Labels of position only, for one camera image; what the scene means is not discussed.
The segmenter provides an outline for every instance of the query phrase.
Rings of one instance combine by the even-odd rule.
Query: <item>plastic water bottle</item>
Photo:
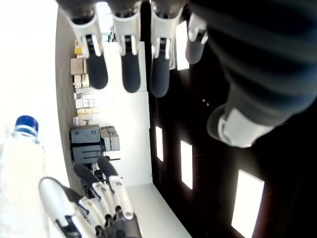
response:
[[[14,132],[0,145],[0,238],[49,237],[38,189],[45,176],[38,128],[33,117],[21,116]]]

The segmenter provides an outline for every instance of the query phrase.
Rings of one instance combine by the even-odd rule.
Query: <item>black wall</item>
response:
[[[149,80],[148,3],[142,5],[141,18]],[[231,219],[238,170],[243,169],[265,181],[253,237],[308,236],[316,220],[317,103],[251,148],[232,148],[206,131],[208,116],[226,101],[228,89],[217,57],[206,47],[198,64],[170,71],[165,97],[149,93],[153,183],[192,237],[242,237],[231,228]],[[156,125],[163,129],[164,162],[156,157]],[[193,190],[181,181],[180,140],[193,145]]]

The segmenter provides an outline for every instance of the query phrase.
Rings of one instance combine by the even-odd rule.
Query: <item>blue bottle cap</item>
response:
[[[38,122],[30,116],[20,116],[15,123],[15,126],[19,125],[27,125],[33,128],[36,132],[39,132],[39,124]]]

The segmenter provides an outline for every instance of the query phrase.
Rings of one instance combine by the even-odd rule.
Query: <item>ceiling light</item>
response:
[[[260,208],[264,181],[239,170],[232,227],[245,238],[251,238]]]
[[[157,139],[157,157],[163,161],[163,132],[162,129],[156,126],[156,139]]]
[[[185,141],[180,141],[182,181],[193,189],[193,147]]]
[[[189,68],[189,63],[185,57],[187,44],[187,24],[183,21],[176,27],[176,58],[177,58],[177,70],[183,70]]]

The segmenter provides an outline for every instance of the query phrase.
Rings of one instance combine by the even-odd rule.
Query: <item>robotic hand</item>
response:
[[[137,92],[143,0],[57,0],[81,42],[91,85],[97,89],[104,88],[108,80],[96,14],[99,1],[106,1],[113,15],[124,88]],[[230,83],[227,103],[212,112],[207,132],[230,146],[252,146],[316,98],[317,38],[311,32],[317,28],[317,14],[308,2],[151,1],[151,93],[160,98],[168,91],[175,29],[183,7],[189,4],[187,61],[199,62],[208,42]]]
[[[73,166],[98,204],[45,177],[40,181],[39,190],[46,213],[65,238],[141,238],[122,178],[105,157],[99,157],[98,165],[106,176],[106,184],[84,165],[74,163]]]

